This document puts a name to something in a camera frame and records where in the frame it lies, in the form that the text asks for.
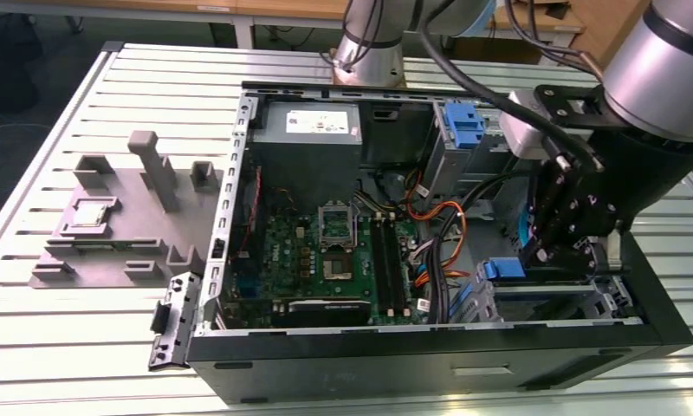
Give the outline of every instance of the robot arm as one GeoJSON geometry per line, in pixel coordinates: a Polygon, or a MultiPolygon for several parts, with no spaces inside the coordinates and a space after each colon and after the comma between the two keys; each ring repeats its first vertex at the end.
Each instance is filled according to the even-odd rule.
{"type": "MultiPolygon", "coordinates": [[[[351,0],[333,72],[346,85],[393,87],[402,82],[402,33],[414,31],[441,0],[351,0]]],[[[494,0],[454,2],[429,25],[430,33],[471,36],[495,9],[494,0]]]]}
{"type": "Polygon", "coordinates": [[[511,99],[559,127],[590,130],[602,169],[586,171],[510,114],[501,126],[519,158],[551,156],[529,187],[530,239],[519,258],[558,278],[619,272],[615,247],[634,216],[693,169],[693,0],[654,0],[587,90],[538,86],[511,99]]]}
{"type": "MultiPolygon", "coordinates": [[[[397,85],[403,31],[426,23],[431,34],[467,36],[493,10],[490,0],[350,2],[333,58],[338,81],[397,85]]],[[[515,104],[457,74],[426,45],[426,31],[421,35],[449,76],[503,111],[499,124],[515,156],[545,159],[527,190],[525,268],[561,280],[618,272],[619,233],[693,169],[693,0],[653,0],[598,87],[538,86],[510,94],[515,104]],[[559,127],[590,130],[586,144],[559,127]]]]}

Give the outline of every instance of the blue clip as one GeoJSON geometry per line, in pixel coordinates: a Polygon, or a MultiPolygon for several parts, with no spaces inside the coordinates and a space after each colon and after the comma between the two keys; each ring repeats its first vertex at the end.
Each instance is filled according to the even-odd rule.
{"type": "Polygon", "coordinates": [[[445,120],[454,135],[454,146],[458,149],[474,148],[485,134],[485,121],[477,114],[474,105],[465,102],[447,102],[445,120]]]}
{"type": "Polygon", "coordinates": [[[495,278],[521,279],[526,277],[517,257],[491,257],[482,265],[489,280],[495,278]]]}
{"type": "Polygon", "coordinates": [[[463,303],[466,296],[470,295],[470,292],[471,292],[471,285],[469,283],[466,283],[462,288],[462,292],[459,292],[459,294],[454,297],[451,306],[449,306],[449,316],[451,316],[454,314],[454,312],[457,311],[457,308],[459,308],[459,305],[463,303]]]}

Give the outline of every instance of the wooden desk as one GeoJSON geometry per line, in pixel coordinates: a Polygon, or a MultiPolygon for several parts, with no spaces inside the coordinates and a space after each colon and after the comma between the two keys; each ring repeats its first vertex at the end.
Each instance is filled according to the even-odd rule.
{"type": "MultiPolygon", "coordinates": [[[[47,14],[167,20],[199,23],[228,23],[235,28],[238,47],[251,49],[255,25],[297,26],[338,29],[347,0],[0,0],[0,11],[47,14]]],[[[514,5],[518,20],[525,24],[525,5],[514,5]]],[[[517,39],[510,30],[506,12],[495,10],[494,37],[517,39]]],[[[585,26],[571,12],[557,20],[542,13],[537,16],[542,41],[569,46],[585,26]]],[[[487,36],[489,29],[478,36],[487,36]]],[[[539,64],[551,64],[546,58],[539,64]]]]}
{"type": "Polygon", "coordinates": [[[102,9],[235,13],[236,0],[18,0],[12,3],[52,4],[102,9]]]}

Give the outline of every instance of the metal chassis frame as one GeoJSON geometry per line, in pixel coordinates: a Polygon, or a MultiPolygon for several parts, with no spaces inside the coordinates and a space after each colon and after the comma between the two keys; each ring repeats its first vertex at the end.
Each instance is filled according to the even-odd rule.
{"type": "MultiPolygon", "coordinates": [[[[425,97],[421,100],[426,101],[442,101],[447,97],[471,99],[470,96],[457,92],[413,92],[382,88],[282,85],[279,83],[244,83],[243,89],[250,94],[255,94],[258,91],[258,94],[347,101],[362,99],[415,101],[415,96],[425,97]]],[[[255,111],[243,107],[246,106],[238,110],[238,119],[248,120],[255,111]]],[[[238,123],[234,129],[235,139],[244,139],[246,124],[244,122],[238,123]]],[[[235,196],[235,183],[231,192],[231,195],[235,196]]],[[[226,198],[231,197],[222,192],[220,199],[226,198]]],[[[220,237],[220,230],[214,228],[212,235],[220,237]]],[[[206,321],[207,317],[203,313],[204,304],[219,294],[223,273],[222,270],[218,270],[216,275],[210,279],[208,273],[204,274],[203,292],[198,303],[196,329],[186,351],[186,362],[195,370],[202,370],[200,375],[211,384],[215,377],[228,375],[226,371],[230,368],[248,368],[251,362],[259,360],[470,354],[487,351],[511,352],[567,348],[598,348],[599,354],[609,354],[611,350],[622,354],[621,358],[571,374],[554,385],[526,386],[530,389],[566,388],[626,362],[662,357],[693,344],[693,335],[630,234],[621,238],[621,257],[631,269],[625,281],[629,294],[637,303],[638,314],[645,322],[641,325],[593,325],[563,328],[529,326],[463,331],[439,331],[438,328],[433,328],[411,332],[383,332],[375,329],[371,332],[339,334],[309,334],[278,330],[263,332],[258,336],[220,336],[219,331],[210,331],[210,322],[206,321]],[[371,346],[367,351],[365,351],[365,345],[371,346]],[[211,363],[224,363],[224,365],[215,367],[219,371],[211,372],[208,369],[211,363]]],[[[219,267],[219,265],[208,263],[207,267],[219,267]]]]}

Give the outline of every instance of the aluminum work table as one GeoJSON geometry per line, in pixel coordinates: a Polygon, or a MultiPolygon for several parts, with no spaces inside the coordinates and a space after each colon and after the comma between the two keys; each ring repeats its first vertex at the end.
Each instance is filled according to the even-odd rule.
{"type": "MultiPolygon", "coordinates": [[[[455,88],[435,65],[406,59],[410,88],[455,88]]],[[[563,68],[463,63],[497,91],[563,82],[563,68]]],[[[151,310],[164,289],[30,289],[76,185],[84,153],[139,167],[126,137],[154,130],[171,165],[224,169],[243,80],[329,83],[317,54],[126,44],[99,53],[0,213],[0,414],[647,414],[693,415],[693,346],[638,361],[566,391],[226,407],[191,370],[147,373],[151,310]]],[[[637,241],[693,331],[693,176],[650,206],[637,241]]]]}

